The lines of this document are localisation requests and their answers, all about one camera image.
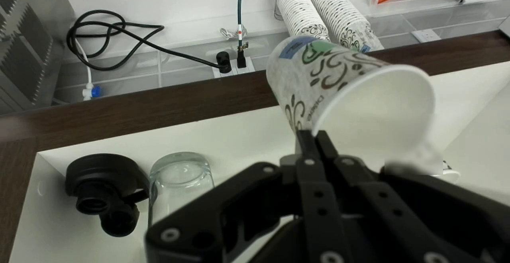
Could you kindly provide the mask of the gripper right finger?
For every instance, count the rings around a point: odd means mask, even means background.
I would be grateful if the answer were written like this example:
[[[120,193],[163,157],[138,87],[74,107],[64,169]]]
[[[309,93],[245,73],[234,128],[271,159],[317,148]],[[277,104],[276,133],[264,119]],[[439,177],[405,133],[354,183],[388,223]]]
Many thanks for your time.
[[[426,175],[374,172],[316,144],[337,203],[325,234],[345,263],[510,263],[510,207]]]

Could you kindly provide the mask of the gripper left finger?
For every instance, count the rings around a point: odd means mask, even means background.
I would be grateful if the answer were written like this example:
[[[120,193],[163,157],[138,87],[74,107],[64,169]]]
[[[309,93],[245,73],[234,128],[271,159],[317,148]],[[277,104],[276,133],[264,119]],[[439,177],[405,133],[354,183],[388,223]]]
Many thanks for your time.
[[[325,131],[298,131],[301,154],[277,166],[255,163],[146,232],[147,263],[232,263],[273,237],[248,263],[348,263],[348,242],[326,171]]]

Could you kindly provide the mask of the patterned paper cup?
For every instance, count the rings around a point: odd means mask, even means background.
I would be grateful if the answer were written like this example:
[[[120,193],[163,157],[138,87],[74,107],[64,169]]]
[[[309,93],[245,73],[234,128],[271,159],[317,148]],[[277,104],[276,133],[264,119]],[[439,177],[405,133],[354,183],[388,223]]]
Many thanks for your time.
[[[294,133],[326,131],[337,151],[372,170],[443,174],[429,138],[436,95],[422,69],[292,36],[269,55],[266,76]]]

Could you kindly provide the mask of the cupboard with brown edge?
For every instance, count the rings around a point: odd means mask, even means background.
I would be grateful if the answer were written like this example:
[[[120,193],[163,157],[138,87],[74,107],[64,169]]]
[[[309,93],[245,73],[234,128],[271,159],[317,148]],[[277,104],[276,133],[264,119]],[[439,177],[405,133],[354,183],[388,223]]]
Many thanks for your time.
[[[489,31],[372,52],[440,75],[510,60]],[[0,263],[8,263],[38,151],[277,106],[264,71],[0,116]]]

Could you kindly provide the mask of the clear drinking glass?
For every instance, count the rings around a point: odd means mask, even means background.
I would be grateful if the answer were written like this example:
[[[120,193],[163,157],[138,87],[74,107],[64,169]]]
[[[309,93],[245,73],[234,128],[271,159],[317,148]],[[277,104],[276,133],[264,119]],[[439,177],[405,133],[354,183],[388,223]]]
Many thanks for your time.
[[[215,187],[208,160],[177,152],[158,159],[149,173],[148,226]]]

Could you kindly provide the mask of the black bottle lid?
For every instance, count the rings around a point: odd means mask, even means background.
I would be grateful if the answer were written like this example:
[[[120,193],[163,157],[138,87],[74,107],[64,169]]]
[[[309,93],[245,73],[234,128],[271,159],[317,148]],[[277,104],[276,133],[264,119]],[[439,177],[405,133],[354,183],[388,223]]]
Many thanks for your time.
[[[100,217],[102,230],[130,235],[138,223],[137,203],[149,198],[149,180],[131,158],[111,153],[80,157],[69,164],[65,192],[78,212]]]

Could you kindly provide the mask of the white tube with blue valve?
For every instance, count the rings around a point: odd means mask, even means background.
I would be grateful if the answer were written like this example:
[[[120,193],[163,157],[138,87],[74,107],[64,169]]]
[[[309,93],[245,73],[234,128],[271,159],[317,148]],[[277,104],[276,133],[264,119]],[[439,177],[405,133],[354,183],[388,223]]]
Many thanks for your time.
[[[75,46],[76,51],[78,52],[78,56],[80,56],[80,59],[82,59],[84,65],[87,69],[87,79],[88,82],[86,83],[85,88],[82,90],[82,96],[84,101],[89,101],[93,98],[99,98],[101,96],[101,89],[99,86],[95,86],[92,81],[92,69],[90,67],[90,63],[88,60],[88,57],[86,53],[84,52],[84,49],[82,48],[82,45],[78,42],[78,40],[75,40]]]

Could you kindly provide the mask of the stack of paper cups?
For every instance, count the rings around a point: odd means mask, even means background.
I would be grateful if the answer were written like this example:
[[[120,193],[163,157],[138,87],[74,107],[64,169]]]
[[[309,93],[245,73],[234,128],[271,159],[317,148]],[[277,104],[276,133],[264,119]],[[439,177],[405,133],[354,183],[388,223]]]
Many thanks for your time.
[[[345,48],[367,53],[384,49],[370,22],[350,0],[311,0],[331,35]]]
[[[278,5],[291,36],[308,35],[330,41],[326,24],[311,0],[278,0]]]

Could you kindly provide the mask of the grey metal appliance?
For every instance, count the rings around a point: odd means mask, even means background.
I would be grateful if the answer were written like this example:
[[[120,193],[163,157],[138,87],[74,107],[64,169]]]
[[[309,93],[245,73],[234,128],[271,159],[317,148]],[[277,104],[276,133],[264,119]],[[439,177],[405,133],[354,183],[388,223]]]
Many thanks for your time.
[[[0,0],[0,115],[51,105],[74,17],[69,0]]]

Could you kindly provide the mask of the white wall socket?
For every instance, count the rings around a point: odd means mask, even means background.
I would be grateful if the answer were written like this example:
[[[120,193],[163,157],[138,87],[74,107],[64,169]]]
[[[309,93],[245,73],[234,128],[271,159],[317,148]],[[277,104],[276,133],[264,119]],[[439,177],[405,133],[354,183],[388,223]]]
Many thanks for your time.
[[[219,72],[219,69],[212,68],[214,78],[219,79],[219,78],[224,78],[224,77],[230,77],[230,76],[236,76],[236,75],[242,75],[242,74],[255,72],[255,68],[254,68],[252,59],[250,57],[245,57],[245,61],[246,61],[246,67],[239,68],[239,67],[237,67],[237,60],[236,59],[231,60],[231,72],[229,72],[229,73],[221,73],[221,72]]]
[[[419,43],[441,40],[441,37],[432,29],[412,31],[411,34]]]

